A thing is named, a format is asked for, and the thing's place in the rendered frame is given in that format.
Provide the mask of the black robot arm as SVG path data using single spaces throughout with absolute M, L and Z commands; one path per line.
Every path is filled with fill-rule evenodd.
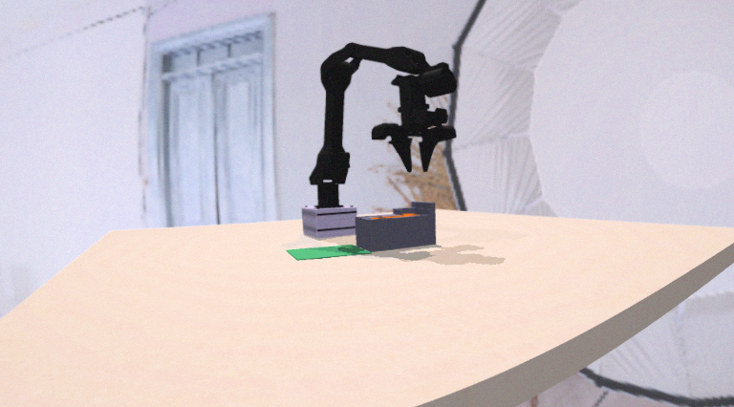
M 346 62 L 350 57 L 353 60 Z M 324 139 L 310 176 L 311 185 L 317 185 L 316 208 L 344 207 L 339 205 L 338 196 L 338 185 L 345 184 L 350 168 L 350 153 L 345 152 L 342 146 L 344 93 L 362 60 L 381 62 L 410 74 L 397 75 L 391 82 L 399 86 L 399 101 L 453 94 L 457 88 L 457 79 L 446 62 L 431 66 L 423 53 L 402 46 L 381 48 L 351 42 L 327 57 L 320 68 L 321 83 L 326 90 Z M 406 113 L 407 126 L 414 125 L 413 120 L 426 128 L 442 128 L 442 124 L 448 121 L 448 113 L 442 108 L 430 112 L 423 105 L 420 109 L 415 103 L 410 103 Z M 327 180 L 332 181 L 323 182 Z

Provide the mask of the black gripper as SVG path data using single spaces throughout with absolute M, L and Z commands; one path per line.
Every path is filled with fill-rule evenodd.
M 419 137 L 419 149 L 421 156 L 422 171 L 427 172 L 429 162 L 434 148 L 439 142 L 456 138 L 456 130 L 453 125 L 442 125 L 442 128 L 434 127 L 426 128 L 419 123 L 407 126 L 406 113 L 410 103 L 415 103 L 416 108 L 429 109 L 429 104 L 425 104 L 424 99 L 414 98 L 406 99 L 399 102 L 399 113 L 401 114 L 401 126 L 392 123 L 381 123 L 372 129 L 372 139 L 386 139 L 391 136 L 389 144 L 393 144 L 398 152 L 407 172 L 412 172 L 411 143 L 413 138 Z

